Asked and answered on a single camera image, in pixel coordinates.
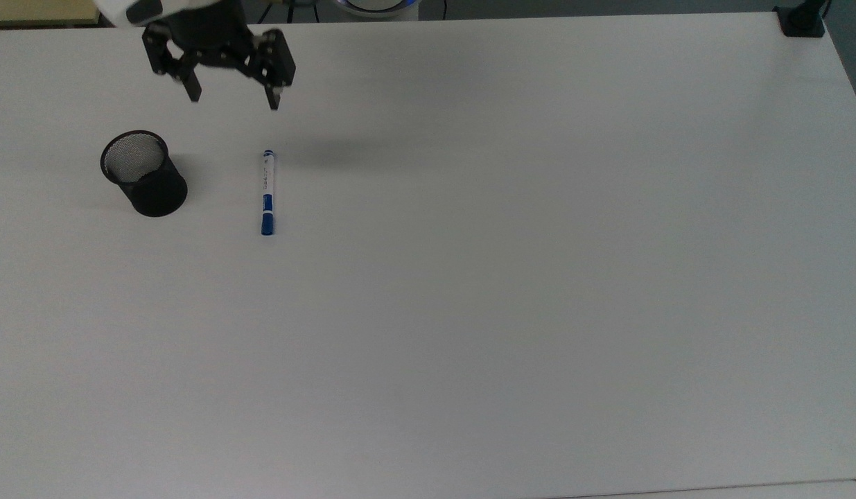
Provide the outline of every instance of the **white object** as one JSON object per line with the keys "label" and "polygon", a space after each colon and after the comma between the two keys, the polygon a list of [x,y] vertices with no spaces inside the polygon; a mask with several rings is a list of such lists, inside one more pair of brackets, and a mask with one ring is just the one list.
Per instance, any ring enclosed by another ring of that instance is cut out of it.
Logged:
{"label": "white object", "polygon": [[[829,37],[773,13],[283,29],[276,112],[221,70],[187,101],[136,29],[0,31],[0,499],[856,477],[856,99]],[[135,129],[190,209],[141,217],[98,171]],[[278,138],[264,238],[245,165]]]}
{"label": "white object", "polygon": [[274,155],[270,149],[262,155],[262,236],[273,235]]}
{"label": "white object", "polygon": [[[132,26],[126,12],[134,8],[136,4],[141,3],[139,0],[94,0],[94,2],[105,18],[118,28]],[[218,0],[159,0],[159,4],[161,4],[159,12],[155,16],[136,24],[143,26],[152,20],[162,19],[181,10],[199,9],[200,7],[211,6],[213,3],[218,3]]]}
{"label": "white object", "polygon": [[333,0],[348,15],[362,20],[419,20],[421,0]]}

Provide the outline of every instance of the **floor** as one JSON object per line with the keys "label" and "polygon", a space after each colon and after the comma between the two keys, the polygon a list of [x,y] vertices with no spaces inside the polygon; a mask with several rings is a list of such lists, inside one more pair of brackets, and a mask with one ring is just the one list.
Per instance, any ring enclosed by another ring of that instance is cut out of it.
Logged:
{"label": "floor", "polygon": [[[774,6],[795,6],[799,0],[446,0],[447,19],[502,19],[527,17],[671,14],[692,12],[769,12]],[[264,13],[263,0],[242,0],[247,21]],[[444,0],[422,0],[419,18],[441,19]],[[286,7],[275,4],[265,23],[286,22]],[[343,20],[333,0],[319,0],[321,22]],[[311,9],[295,11],[292,22],[315,22]],[[826,23],[856,92],[856,0],[832,0]]]}

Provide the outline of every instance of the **marker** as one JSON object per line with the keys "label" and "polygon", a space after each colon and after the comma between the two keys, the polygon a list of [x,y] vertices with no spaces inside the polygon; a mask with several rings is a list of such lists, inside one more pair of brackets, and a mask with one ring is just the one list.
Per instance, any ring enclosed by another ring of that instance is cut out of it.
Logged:
{"label": "marker", "polygon": [[273,234],[273,151],[264,151],[262,160],[262,236],[270,236]]}

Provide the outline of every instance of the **robotic arm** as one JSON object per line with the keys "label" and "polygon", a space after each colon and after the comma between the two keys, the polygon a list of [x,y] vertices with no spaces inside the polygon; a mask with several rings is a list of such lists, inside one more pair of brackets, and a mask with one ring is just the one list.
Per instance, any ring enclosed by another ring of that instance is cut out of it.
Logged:
{"label": "robotic arm", "polygon": [[[279,29],[256,37],[246,26],[240,0],[95,0],[115,26],[145,26],[142,39],[153,73],[184,85],[200,100],[197,64],[236,69],[264,86],[272,110],[292,84],[295,61]],[[184,51],[175,59],[168,42]]]}

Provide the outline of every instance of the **black mesh pen holder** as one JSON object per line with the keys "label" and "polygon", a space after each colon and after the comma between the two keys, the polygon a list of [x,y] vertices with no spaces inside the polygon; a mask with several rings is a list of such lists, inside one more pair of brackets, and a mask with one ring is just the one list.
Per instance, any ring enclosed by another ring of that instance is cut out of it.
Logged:
{"label": "black mesh pen holder", "polygon": [[187,197],[187,183],[168,157],[166,143],[146,130],[111,140],[101,153],[101,173],[146,217],[164,217]]}

